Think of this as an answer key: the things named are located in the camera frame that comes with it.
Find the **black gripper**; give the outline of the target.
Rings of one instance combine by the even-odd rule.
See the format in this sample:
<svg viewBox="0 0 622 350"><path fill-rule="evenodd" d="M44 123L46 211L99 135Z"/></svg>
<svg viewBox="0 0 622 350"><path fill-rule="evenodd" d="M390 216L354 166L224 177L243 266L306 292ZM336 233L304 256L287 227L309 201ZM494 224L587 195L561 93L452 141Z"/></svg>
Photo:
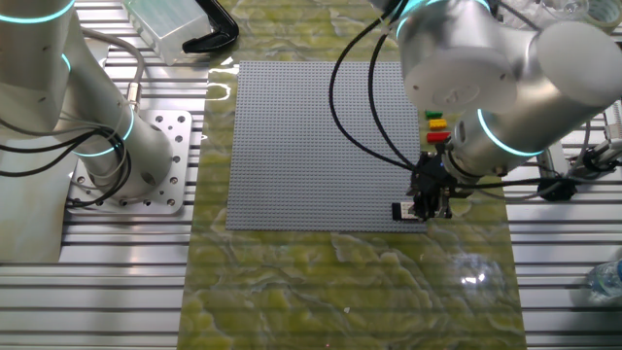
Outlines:
<svg viewBox="0 0 622 350"><path fill-rule="evenodd" d="M452 193L456 190L457 180L445 169L442 156L443 153L421 153L411 174L408 193L417 193L414 196L414 214L419 220L428 220L433 216L433 197L425 193ZM439 196L435 217L452 218L449 197L445 194Z"/></svg>

